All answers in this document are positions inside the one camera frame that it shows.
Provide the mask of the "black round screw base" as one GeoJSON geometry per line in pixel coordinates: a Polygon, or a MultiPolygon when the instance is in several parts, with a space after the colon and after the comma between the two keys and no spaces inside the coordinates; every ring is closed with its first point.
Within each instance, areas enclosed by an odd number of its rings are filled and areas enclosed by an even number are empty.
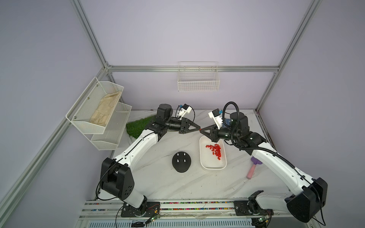
{"type": "Polygon", "coordinates": [[[186,152],[177,152],[172,158],[173,168],[179,173],[185,173],[191,166],[191,157],[186,152]]]}

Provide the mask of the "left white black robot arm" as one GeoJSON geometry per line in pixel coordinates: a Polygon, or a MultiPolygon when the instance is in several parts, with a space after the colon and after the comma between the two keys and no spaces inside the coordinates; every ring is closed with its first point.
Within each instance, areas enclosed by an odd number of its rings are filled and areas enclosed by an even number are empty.
{"type": "Polygon", "coordinates": [[[136,140],[114,159],[106,158],[102,162],[101,175],[96,191],[104,190],[143,214],[147,206],[147,197],[135,190],[132,170],[144,154],[167,132],[187,134],[200,130],[200,126],[185,116],[194,109],[181,105],[173,115],[169,104],[161,104],[155,117],[143,128],[136,140]]]}

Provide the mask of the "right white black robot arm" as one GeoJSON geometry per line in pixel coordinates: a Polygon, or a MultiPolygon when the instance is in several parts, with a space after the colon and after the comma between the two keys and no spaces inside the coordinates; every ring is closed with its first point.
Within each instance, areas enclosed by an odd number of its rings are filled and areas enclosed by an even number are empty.
{"type": "Polygon", "coordinates": [[[230,140],[234,147],[266,165],[288,188],[285,193],[254,192],[248,203],[252,214],[263,210],[286,211],[307,223],[322,211],[328,190],[328,184],[322,178],[314,179],[304,173],[279,154],[263,136],[251,131],[245,114],[231,113],[229,123],[219,110],[208,115],[215,123],[201,129],[203,135],[215,143],[220,139],[230,140]]]}

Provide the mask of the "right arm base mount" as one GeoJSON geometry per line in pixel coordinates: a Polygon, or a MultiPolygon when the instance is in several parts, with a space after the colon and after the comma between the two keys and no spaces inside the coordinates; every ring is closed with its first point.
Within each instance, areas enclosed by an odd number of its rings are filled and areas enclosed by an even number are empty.
{"type": "Polygon", "coordinates": [[[256,201],[257,196],[263,192],[263,190],[259,190],[254,192],[245,200],[235,200],[233,204],[236,216],[271,216],[273,214],[273,210],[261,208],[256,201]]]}

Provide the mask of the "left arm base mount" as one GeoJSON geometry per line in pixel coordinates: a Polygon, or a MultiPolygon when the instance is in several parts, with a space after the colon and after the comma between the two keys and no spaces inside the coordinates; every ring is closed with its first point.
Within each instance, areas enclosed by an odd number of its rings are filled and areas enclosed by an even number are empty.
{"type": "Polygon", "coordinates": [[[134,208],[130,204],[124,203],[119,213],[122,218],[134,218],[134,217],[152,217],[159,213],[161,202],[147,201],[141,205],[140,208],[134,208]]]}

